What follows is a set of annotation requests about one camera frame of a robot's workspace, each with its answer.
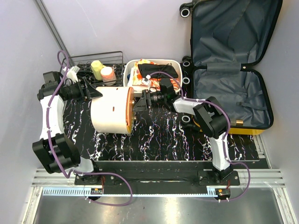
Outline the orange floral cloth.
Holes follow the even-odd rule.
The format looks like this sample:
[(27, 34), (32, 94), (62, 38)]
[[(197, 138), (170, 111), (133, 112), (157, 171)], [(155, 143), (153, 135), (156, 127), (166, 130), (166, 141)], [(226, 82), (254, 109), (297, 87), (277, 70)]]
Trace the orange floral cloth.
[(147, 59), (140, 59), (134, 62), (133, 71), (130, 73), (132, 86), (149, 86), (157, 90), (160, 89), (159, 81), (162, 78), (169, 78), (164, 73), (172, 76), (177, 82), (179, 81), (179, 74), (171, 63), (160, 64)]

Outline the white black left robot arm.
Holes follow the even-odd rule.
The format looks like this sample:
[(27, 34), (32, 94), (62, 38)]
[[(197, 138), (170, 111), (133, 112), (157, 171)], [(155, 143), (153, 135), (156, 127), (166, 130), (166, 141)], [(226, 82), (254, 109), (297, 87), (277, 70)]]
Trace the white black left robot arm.
[(84, 101), (103, 96), (86, 78), (78, 79), (78, 72), (79, 67), (74, 66), (65, 75), (55, 71), (43, 74), (45, 83), (37, 94), (43, 110), (43, 126), (40, 139), (32, 144), (32, 149), (49, 174), (85, 173), (85, 180), (95, 185), (101, 179), (98, 166), (93, 160), (82, 158), (64, 133), (63, 114), (67, 100)]

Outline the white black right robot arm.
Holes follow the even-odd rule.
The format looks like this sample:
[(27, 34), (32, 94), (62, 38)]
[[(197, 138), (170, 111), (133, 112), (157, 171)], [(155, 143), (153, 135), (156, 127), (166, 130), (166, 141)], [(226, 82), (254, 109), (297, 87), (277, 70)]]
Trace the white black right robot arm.
[(178, 95), (170, 78), (161, 79), (159, 85), (159, 91), (142, 91), (142, 96), (134, 106), (134, 111), (143, 112), (158, 103), (163, 104), (171, 112), (191, 115), (211, 144), (215, 169), (212, 173), (213, 182), (223, 185), (229, 179), (228, 174), (233, 171), (228, 158), (227, 135), (230, 128), (228, 115), (215, 97), (190, 99)]

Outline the pink yellow drawer box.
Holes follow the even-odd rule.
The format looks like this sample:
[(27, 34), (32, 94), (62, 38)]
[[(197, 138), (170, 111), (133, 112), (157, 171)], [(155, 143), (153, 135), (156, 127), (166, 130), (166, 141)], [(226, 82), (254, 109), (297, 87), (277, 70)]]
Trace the pink yellow drawer box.
[(102, 97), (91, 102), (91, 121), (99, 133), (131, 134), (134, 89), (132, 87), (97, 87)]

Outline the black cloth pouch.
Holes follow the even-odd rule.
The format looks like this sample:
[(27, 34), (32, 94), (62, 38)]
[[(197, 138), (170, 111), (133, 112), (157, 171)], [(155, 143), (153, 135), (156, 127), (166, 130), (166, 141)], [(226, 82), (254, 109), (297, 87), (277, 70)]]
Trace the black cloth pouch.
[(159, 72), (151, 76), (151, 78), (167, 78), (165, 74), (161, 72), (165, 72), (172, 76), (173, 78), (178, 78), (178, 73), (174, 69), (174, 67), (170, 64), (150, 64), (150, 63), (143, 63), (138, 65), (138, 69), (142, 77), (146, 77), (154, 72)]

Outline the white plastic tray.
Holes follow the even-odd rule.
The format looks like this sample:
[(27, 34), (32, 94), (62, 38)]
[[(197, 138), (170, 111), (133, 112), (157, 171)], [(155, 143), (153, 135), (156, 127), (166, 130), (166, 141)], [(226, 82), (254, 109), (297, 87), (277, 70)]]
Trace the white plastic tray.
[(171, 59), (135, 59), (129, 61), (123, 73), (123, 86), (139, 85), (141, 79), (155, 72), (152, 79), (167, 78), (171, 75), (182, 85), (182, 69), (180, 64)]

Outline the white cloth garment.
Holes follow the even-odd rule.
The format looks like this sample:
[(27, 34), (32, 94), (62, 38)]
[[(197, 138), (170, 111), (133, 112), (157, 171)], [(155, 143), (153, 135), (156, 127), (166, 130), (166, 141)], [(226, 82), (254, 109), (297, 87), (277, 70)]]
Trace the white cloth garment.
[(128, 83), (128, 86), (132, 86), (133, 85), (133, 81), (134, 81), (134, 73), (135, 73), (135, 69), (134, 67), (131, 68), (131, 71), (130, 71), (130, 74), (131, 74), (131, 77), (130, 77), (130, 81)]

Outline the yellow Pikachu suitcase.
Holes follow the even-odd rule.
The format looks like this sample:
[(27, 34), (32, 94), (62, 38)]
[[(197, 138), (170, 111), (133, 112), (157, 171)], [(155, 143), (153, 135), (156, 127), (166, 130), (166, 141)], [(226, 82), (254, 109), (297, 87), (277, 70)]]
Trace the yellow Pikachu suitcase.
[[(215, 97), (231, 134), (259, 135), (274, 115), (262, 75), (264, 57), (282, 7), (280, 0), (193, 0), (179, 7), (191, 18), (192, 96)], [(242, 119), (243, 126), (236, 126)]]

